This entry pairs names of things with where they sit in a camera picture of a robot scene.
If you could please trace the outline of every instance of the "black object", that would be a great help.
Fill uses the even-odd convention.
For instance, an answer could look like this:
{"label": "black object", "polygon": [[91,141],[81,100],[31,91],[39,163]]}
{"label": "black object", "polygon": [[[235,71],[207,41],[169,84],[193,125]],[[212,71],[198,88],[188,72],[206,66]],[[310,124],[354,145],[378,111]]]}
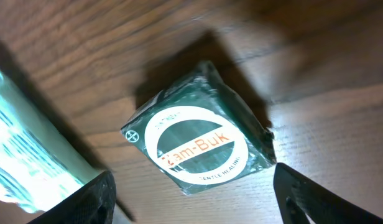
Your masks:
{"label": "black object", "polygon": [[310,223],[383,223],[383,219],[361,209],[324,187],[278,163],[274,191],[285,224]]}
{"label": "black object", "polygon": [[29,224],[110,224],[115,204],[114,177],[110,171],[104,171]]}

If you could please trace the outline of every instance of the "wood grain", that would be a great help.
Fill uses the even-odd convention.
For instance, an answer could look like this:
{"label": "wood grain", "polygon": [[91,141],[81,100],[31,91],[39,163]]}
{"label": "wood grain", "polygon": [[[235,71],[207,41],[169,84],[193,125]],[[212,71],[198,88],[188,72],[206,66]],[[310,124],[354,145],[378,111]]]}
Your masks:
{"label": "wood grain", "polygon": [[6,0],[0,43],[137,223],[281,223],[273,169],[186,197],[119,133],[202,59],[271,126],[278,161],[383,218],[381,0]]}

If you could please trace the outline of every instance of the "green package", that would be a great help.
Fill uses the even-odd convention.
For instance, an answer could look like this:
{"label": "green package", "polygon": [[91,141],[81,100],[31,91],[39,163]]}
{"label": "green package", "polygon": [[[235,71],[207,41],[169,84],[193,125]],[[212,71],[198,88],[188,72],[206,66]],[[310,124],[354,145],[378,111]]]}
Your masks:
{"label": "green package", "polygon": [[187,195],[276,163],[273,134],[211,62],[141,106],[121,133]]}

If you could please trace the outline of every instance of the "white circle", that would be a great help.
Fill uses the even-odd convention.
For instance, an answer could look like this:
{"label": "white circle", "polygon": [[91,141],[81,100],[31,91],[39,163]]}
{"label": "white circle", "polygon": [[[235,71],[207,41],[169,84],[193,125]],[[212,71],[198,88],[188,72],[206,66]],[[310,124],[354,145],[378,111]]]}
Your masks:
{"label": "white circle", "polygon": [[125,133],[125,138],[131,142],[137,142],[139,140],[139,134],[134,130],[129,130]]}
{"label": "white circle", "polygon": [[[167,166],[162,165],[157,156],[157,146],[162,133],[171,125],[187,120],[211,121],[224,126],[232,133],[232,137],[234,139],[234,148],[229,159],[223,165],[216,169],[197,174],[192,174],[185,170],[177,172],[171,170]],[[145,141],[145,145],[149,157],[158,166],[160,166],[161,169],[165,170],[179,180],[190,184],[218,184],[231,180],[244,170],[248,160],[248,147],[243,133],[240,132],[240,130],[235,127],[235,125],[233,125],[227,119],[224,119],[222,116],[217,115],[208,109],[200,108],[197,106],[174,106],[172,108],[167,108],[158,112],[150,119],[146,126],[145,139],[148,139],[148,141]],[[236,159],[238,160],[236,165],[230,172],[227,172],[226,175],[222,175],[221,177],[216,177],[213,179],[202,178],[211,177],[213,175],[222,174],[223,172],[229,171],[228,168],[232,166]]]}

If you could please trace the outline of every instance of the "small round symbol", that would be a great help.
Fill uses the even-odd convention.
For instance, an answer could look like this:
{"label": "small round symbol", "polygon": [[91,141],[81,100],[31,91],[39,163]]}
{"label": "small round symbol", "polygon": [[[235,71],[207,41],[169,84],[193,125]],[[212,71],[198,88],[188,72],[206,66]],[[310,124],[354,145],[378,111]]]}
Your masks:
{"label": "small round symbol", "polygon": [[127,131],[127,133],[125,133],[125,138],[129,142],[134,143],[137,142],[137,140],[139,140],[139,134],[134,130],[129,130]]}

